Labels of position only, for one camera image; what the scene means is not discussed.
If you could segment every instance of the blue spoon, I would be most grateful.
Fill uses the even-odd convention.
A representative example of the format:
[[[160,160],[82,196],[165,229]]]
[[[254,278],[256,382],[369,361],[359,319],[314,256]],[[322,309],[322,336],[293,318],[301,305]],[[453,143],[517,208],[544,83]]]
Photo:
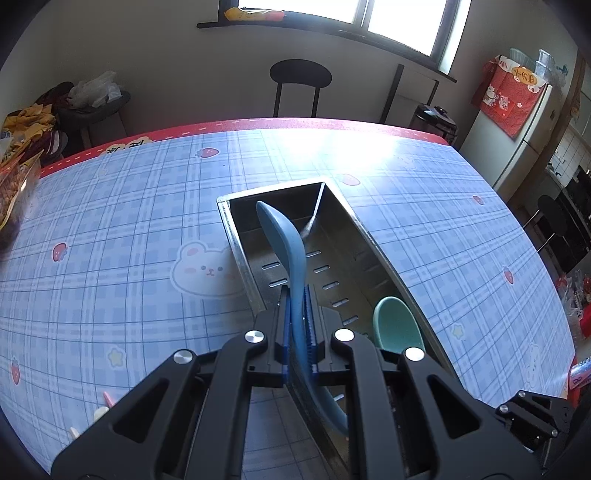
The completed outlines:
[[[333,428],[346,436],[349,431],[347,415],[337,405],[328,388],[319,387],[311,377],[302,314],[306,285],[306,250],[300,234],[285,215],[264,202],[256,203],[256,214],[262,231],[290,279],[291,334],[294,339],[295,357],[304,374],[306,386],[319,412]]]

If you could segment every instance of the window pane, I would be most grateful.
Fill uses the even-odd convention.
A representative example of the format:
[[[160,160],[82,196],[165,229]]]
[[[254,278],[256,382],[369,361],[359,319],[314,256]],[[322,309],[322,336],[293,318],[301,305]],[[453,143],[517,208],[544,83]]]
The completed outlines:
[[[446,0],[375,0],[369,31],[430,55],[445,3]]]
[[[238,6],[300,12],[351,23],[358,2],[359,0],[239,0]]]

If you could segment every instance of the silver screw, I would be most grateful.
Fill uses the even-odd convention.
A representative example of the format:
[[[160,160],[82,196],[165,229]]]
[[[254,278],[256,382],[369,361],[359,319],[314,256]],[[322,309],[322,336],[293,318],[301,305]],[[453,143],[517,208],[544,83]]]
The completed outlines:
[[[248,343],[260,343],[265,339],[265,334],[259,330],[250,330],[245,333],[244,339]]]
[[[355,334],[348,328],[340,328],[335,332],[335,338],[341,342],[350,342]]]
[[[193,354],[189,350],[179,350],[174,354],[173,359],[179,365],[184,365],[193,360]]]
[[[425,358],[425,352],[423,352],[419,347],[416,346],[407,348],[404,351],[404,355],[406,356],[406,358],[413,362],[418,362]]]

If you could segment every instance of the white refrigerator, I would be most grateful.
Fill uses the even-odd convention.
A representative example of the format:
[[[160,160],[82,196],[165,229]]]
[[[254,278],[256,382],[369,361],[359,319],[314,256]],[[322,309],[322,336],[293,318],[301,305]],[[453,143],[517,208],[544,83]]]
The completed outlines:
[[[514,139],[480,111],[460,149],[499,197],[507,202],[550,139],[560,113],[560,89],[546,85]]]

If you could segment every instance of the star print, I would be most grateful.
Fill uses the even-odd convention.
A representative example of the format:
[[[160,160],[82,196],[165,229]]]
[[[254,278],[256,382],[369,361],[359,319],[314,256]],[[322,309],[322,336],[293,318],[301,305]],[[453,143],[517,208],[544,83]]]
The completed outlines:
[[[464,327],[460,323],[456,323],[452,328],[452,335],[458,340],[464,336]]]
[[[124,356],[125,352],[122,352],[116,347],[113,347],[111,351],[107,353],[107,358],[109,359],[109,362],[113,368],[124,366]]]

